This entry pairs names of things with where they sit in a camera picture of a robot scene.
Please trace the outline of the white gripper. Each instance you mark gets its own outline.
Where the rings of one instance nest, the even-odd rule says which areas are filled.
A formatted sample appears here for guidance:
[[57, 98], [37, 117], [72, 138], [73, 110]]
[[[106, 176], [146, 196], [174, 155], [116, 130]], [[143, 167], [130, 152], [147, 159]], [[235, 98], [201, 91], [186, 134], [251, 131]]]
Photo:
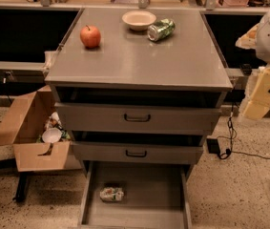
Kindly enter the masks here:
[[[245, 50], [254, 50], [257, 46], [258, 25], [253, 26], [247, 33], [239, 37], [235, 46]], [[258, 81], [241, 114], [252, 120], [262, 119], [270, 110], [270, 65], [258, 74]]]

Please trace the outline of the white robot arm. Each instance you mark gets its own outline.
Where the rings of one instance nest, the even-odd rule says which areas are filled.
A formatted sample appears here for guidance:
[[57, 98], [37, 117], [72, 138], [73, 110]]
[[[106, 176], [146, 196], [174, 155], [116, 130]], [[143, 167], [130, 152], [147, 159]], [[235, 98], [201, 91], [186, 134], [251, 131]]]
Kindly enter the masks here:
[[270, 111], [270, 9], [257, 25], [240, 37], [236, 46], [254, 49], [256, 57], [266, 63], [248, 77], [240, 114], [251, 120], [262, 119]]

